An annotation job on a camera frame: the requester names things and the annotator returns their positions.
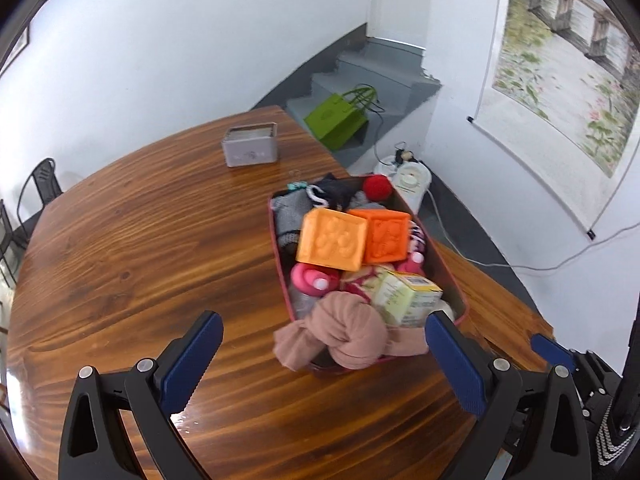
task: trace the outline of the knotted fabric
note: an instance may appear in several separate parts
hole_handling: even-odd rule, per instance
[[[291,370],[309,364],[325,346],[336,363],[359,370],[381,355],[407,356],[428,351],[421,328],[387,327],[360,296],[330,292],[304,319],[274,333],[273,353]]]

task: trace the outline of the white wall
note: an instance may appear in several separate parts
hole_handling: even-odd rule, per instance
[[[367,21],[370,0],[49,0],[0,78],[0,197],[45,156],[63,189],[242,112]]]
[[[424,47],[430,0],[372,0],[367,34]]]
[[[546,189],[466,121],[476,112],[497,0],[431,0],[423,66],[443,83],[424,160],[507,261],[552,266],[590,241]],[[640,158],[594,228],[598,239],[640,221]],[[558,341],[593,349],[622,371],[640,292],[640,229],[554,272],[516,270]]]

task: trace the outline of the bag handle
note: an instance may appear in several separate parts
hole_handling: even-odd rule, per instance
[[[359,107],[360,110],[369,109],[373,101],[378,98],[378,91],[373,86],[361,86],[349,90],[342,94],[342,97],[346,98],[350,95],[354,97],[348,101],[349,104]]]

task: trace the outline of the juice box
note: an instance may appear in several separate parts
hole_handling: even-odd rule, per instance
[[[441,288],[417,274],[393,270],[385,273],[371,304],[388,325],[424,326],[442,296]]]

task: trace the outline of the stair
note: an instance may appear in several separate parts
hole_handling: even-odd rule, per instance
[[[345,168],[356,162],[373,144],[404,117],[440,89],[440,82],[422,73],[422,51],[417,47],[393,41],[369,38],[358,52],[346,51],[337,59],[331,73],[315,73],[311,94],[287,101],[286,111],[311,134],[307,117],[331,94],[343,94],[359,84],[369,84],[378,91],[379,115],[367,111],[369,123],[333,156]]]

